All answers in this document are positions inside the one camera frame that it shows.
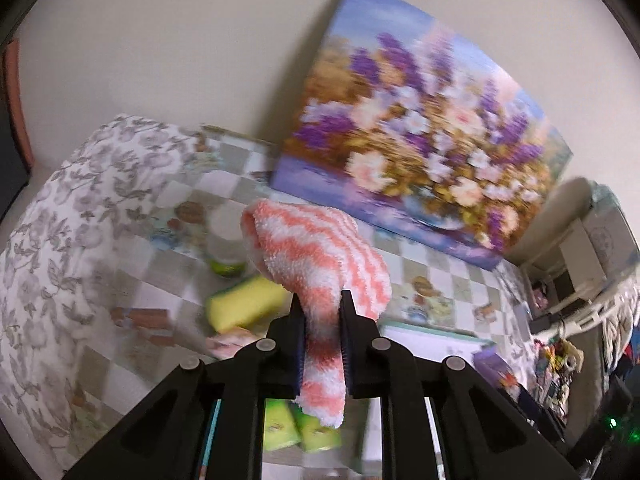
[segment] canvas painting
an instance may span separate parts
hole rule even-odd
[[[570,157],[478,46],[402,0],[342,0],[271,185],[492,269]]]

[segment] white wall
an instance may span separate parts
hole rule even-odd
[[[600,0],[407,0],[542,105],[640,233],[640,60]],[[40,0],[19,31],[35,155],[59,164],[120,112],[280,140],[335,0]]]

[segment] tile pattern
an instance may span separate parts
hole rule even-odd
[[[156,209],[174,207],[185,200],[201,203],[211,214],[220,206],[234,205],[238,216],[256,198],[270,197],[290,203],[304,203],[297,197],[271,190],[265,172],[274,162],[272,148],[259,142],[225,134],[214,138],[222,163],[218,170],[197,177],[168,176],[169,183],[158,197]],[[430,280],[433,288],[454,305],[454,325],[491,339],[508,351],[507,341],[518,340],[510,330],[510,302],[500,289],[494,273],[439,253],[399,235],[358,221],[362,235],[385,259],[395,292],[417,276]],[[84,399],[75,406],[76,423],[93,425],[96,438],[112,427],[122,414],[139,402],[186,355],[206,362],[205,338],[213,334],[204,317],[203,302],[212,293],[233,282],[214,275],[201,260],[175,251],[161,251],[140,235],[123,245],[116,273],[118,304],[123,308],[168,309],[175,346],[150,342],[144,330],[134,332],[105,319],[88,342],[82,356],[76,386]],[[502,271],[517,281],[516,269]],[[495,317],[478,319],[474,309],[492,302]],[[358,455],[359,428],[366,418],[366,404],[348,402],[343,425],[343,446],[317,454],[303,453],[299,447],[264,455],[263,478],[316,480],[322,478],[364,478],[346,466]],[[81,456],[91,445],[73,440],[73,456]]]

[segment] white flowers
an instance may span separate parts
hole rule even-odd
[[[498,126],[498,116],[496,114],[492,114],[491,112],[484,113],[484,120],[486,121],[486,125],[490,130],[495,130]]]
[[[498,144],[502,138],[502,134],[498,130],[490,130],[489,133],[489,142],[492,144]]]
[[[375,150],[367,153],[351,152],[345,169],[357,186],[378,193],[394,182],[392,178],[384,176],[386,164],[384,155]]]
[[[447,109],[446,117],[448,127],[472,137],[484,136],[484,125],[482,119],[475,111],[460,106],[450,106]]]
[[[396,95],[398,96],[398,102],[401,107],[406,108],[407,110],[419,110],[421,108],[420,105],[420,94],[415,88],[411,86],[401,86],[395,87]]]
[[[320,113],[318,109],[318,99],[309,99],[306,104],[302,117],[300,120],[303,123],[317,123],[320,120]]]
[[[438,77],[430,72],[420,72],[422,86],[428,95],[436,95],[438,92]]]
[[[479,102],[480,98],[478,97],[478,95],[468,89],[462,90],[456,98],[456,103],[459,106],[468,108],[469,110],[475,110],[476,108],[478,108]]]
[[[498,166],[487,166],[485,168],[476,169],[476,178],[478,180],[488,180],[489,182],[498,182],[502,176],[502,169]]]
[[[391,136],[396,140],[402,138],[402,133],[404,132],[404,121],[402,119],[394,117],[388,121],[380,121],[378,126],[380,130],[388,136]]]
[[[449,191],[462,207],[472,207],[482,200],[482,189],[475,180],[463,176],[458,177],[458,184]]]
[[[529,109],[520,99],[514,99],[513,101],[504,105],[504,114],[508,119],[517,114],[525,114],[529,117]]]
[[[520,198],[525,202],[536,202],[540,198],[540,194],[530,189],[525,189],[520,194]]]
[[[506,186],[495,186],[489,184],[484,188],[484,196],[490,200],[499,200],[501,202],[509,202],[513,198],[513,190]]]
[[[430,153],[427,158],[425,163],[427,174],[434,182],[442,182],[444,179],[448,178],[453,171],[449,166],[442,163],[443,160],[444,157],[437,153]]]
[[[502,234],[510,235],[518,228],[519,223],[518,212],[513,207],[507,205],[502,208],[502,225],[500,226]]]
[[[389,90],[374,90],[372,97],[380,101],[380,104],[382,104],[382,106],[385,108],[389,108],[392,104],[396,102],[395,96]]]
[[[360,103],[351,110],[350,118],[357,128],[364,132],[370,132],[385,113],[386,108],[380,99],[363,97],[360,99]]]
[[[462,89],[456,85],[455,81],[450,85],[441,89],[438,93],[446,97],[450,101],[455,101],[462,92]]]
[[[480,245],[482,245],[482,247],[485,247],[487,249],[494,248],[494,245],[491,243],[491,238],[489,238],[489,235],[487,233],[480,233],[476,239],[478,240],[478,242],[480,242]]]
[[[480,148],[476,149],[469,155],[469,164],[471,164],[474,168],[484,169],[489,167],[489,163],[491,162],[491,158]]]
[[[415,110],[410,110],[404,116],[404,127],[410,134],[423,134],[424,132],[428,131],[429,124],[430,121]]]
[[[329,101],[328,103],[324,103],[318,105],[318,112],[320,116],[338,116],[338,115],[349,115],[351,112],[351,105],[347,103],[341,103],[340,101]]]
[[[456,146],[456,143],[442,130],[433,136],[433,145],[443,155]]]

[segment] yellow sponge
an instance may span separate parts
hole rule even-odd
[[[247,327],[263,316],[279,310],[287,290],[256,274],[237,285],[210,296],[205,304],[207,319],[219,333],[235,326]]]

